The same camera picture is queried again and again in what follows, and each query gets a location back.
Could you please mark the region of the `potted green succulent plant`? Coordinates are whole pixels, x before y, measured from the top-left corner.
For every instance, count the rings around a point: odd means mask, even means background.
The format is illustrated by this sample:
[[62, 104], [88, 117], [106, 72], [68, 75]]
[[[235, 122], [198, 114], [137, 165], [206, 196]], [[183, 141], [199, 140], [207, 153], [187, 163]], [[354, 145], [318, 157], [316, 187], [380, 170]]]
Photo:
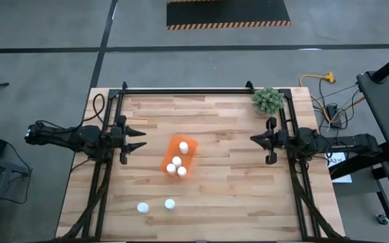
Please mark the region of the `potted green succulent plant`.
[[272, 87], [256, 90], [251, 97], [252, 106], [261, 114], [273, 115], [284, 107], [284, 94]]

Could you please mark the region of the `black desk leg frame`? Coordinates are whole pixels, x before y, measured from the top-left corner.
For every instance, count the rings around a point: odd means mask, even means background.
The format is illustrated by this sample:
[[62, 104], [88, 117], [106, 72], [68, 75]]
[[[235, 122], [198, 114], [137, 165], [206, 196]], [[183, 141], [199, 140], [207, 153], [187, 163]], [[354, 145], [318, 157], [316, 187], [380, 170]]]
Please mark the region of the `black desk leg frame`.
[[337, 179], [342, 176], [350, 175], [360, 170], [369, 170], [367, 175], [375, 183], [376, 194], [384, 210], [384, 214], [389, 218], [389, 200], [384, 191], [381, 179], [386, 178], [383, 167], [374, 168], [374, 165], [389, 161], [389, 147], [386, 143], [377, 147], [369, 147], [355, 151], [356, 156], [329, 168], [331, 178]]

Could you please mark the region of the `orange translucent plastic basket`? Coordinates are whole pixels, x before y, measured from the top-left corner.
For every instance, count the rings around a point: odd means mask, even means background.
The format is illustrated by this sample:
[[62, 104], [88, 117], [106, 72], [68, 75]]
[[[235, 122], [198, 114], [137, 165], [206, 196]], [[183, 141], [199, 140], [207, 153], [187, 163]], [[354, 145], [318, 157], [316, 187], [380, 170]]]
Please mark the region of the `orange translucent plastic basket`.
[[[180, 150], [180, 144], [185, 142], [188, 147], [188, 151], [183, 153]], [[193, 165], [195, 164], [195, 155], [198, 148], [199, 143], [196, 140], [189, 139], [183, 136], [173, 135], [170, 143], [168, 144], [167, 151], [164, 154], [163, 161], [161, 163], [161, 170], [164, 174], [168, 176], [173, 176], [176, 178], [186, 178], [187, 175], [190, 174]], [[178, 175], [178, 166], [176, 166], [176, 170], [174, 173], [170, 173], [167, 170], [167, 166], [172, 164], [172, 159], [174, 157], [179, 157], [181, 159], [181, 167], [186, 169], [186, 175], [179, 176]]]

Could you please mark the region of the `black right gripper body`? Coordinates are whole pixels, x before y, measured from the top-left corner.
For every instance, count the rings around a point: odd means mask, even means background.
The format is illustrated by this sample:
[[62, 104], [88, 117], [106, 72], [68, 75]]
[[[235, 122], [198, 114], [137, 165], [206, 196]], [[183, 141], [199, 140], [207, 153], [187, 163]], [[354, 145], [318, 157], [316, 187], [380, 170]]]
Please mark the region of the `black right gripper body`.
[[277, 153], [274, 151], [274, 149], [282, 149], [288, 144], [288, 130], [281, 129], [277, 132], [274, 132], [276, 126], [276, 118], [271, 117], [266, 121], [267, 131], [265, 132], [265, 140], [267, 144], [266, 148], [269, 151], [269, 155], [266, 156], [265, 162], [268, 165], [272, 165], [277, 162]]

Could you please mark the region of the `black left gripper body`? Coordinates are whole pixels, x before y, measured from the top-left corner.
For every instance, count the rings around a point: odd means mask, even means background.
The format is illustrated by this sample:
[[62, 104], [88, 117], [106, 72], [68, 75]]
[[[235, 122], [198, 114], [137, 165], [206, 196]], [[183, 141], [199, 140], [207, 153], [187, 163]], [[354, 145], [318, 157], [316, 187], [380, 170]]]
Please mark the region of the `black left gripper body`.
[[119, 115], [114, 125], [110, 129], [112, 147], [114, 149], [120, 149], [120, 163], [126, 165], [128, 147], [126, 142], [126, 116]]

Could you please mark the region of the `white paper sheet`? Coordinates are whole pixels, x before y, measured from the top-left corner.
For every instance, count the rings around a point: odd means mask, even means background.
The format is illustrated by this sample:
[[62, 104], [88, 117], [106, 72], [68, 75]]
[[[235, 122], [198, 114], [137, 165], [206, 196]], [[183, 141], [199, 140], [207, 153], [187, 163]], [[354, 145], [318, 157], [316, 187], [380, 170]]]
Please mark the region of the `white paper sheet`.
[[[333, 153], [330, 158], [328, 158], [328, 167], [332, 167], [334, 165], [337, 165], [343, 161], [345, 161], [346, 155], [345, 153]], [[340, 178], [332, 180], [333, 184], [350, 184], [352, 183], [352, 177], [351, 175], [345, 175]]]

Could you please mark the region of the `black metal rig frame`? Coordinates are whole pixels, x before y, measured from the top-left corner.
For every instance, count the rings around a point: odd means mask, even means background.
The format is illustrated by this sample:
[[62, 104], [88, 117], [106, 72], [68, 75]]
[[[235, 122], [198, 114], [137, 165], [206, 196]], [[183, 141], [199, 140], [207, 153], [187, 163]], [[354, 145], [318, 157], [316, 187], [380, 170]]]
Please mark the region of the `black metal rig frame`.
[[[255, 87], [242, 88], [95, 88], [93, 105], [105, 113], [93, 123], [125, 115], [126, 124], [144, 132], [129, 138], [146, 145], [127, 154], [120, 149], [108, 162], [89, 162], [78, 153], [68, 178], [55, 239], [80, 242], [339, 242], [344, 229], [324, 154], [296, 161], [276, 148], [277, 162], [268, 165], [263, 150], [250, 137], [274, 129], [317, 127], [309, 91], [283, 88], [284, 107], [263, 115], [251, 105]], [[173, 135], [199, 145], [190, 174], [164, 174], [161, 163]], [[165, 207], [167, 199], [176, 206]], [[147, 203], [149, 212], [136, 210]]]

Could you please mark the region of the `black power strip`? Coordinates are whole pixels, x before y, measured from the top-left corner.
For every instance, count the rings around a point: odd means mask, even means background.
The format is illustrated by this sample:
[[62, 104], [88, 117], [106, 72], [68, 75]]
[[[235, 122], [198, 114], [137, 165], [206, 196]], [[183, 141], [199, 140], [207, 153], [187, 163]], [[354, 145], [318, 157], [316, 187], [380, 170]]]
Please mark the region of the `black power strip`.
[[329, 127], [340, 129], [342, 127], [342, 121], [340, 117], [340, 111], [337, 105], [327, 105], [326, 113], [328, 115]]

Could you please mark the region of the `black hazard-striped floor mat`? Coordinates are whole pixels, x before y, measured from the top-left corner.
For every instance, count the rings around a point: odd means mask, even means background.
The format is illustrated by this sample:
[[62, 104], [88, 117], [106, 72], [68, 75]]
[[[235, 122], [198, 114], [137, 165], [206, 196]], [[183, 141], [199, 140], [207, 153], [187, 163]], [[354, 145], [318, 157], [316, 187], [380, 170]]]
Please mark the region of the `black hazard-striped floor mat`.
[[169, 0], [168, 30], [290, 26], [284, 0]]

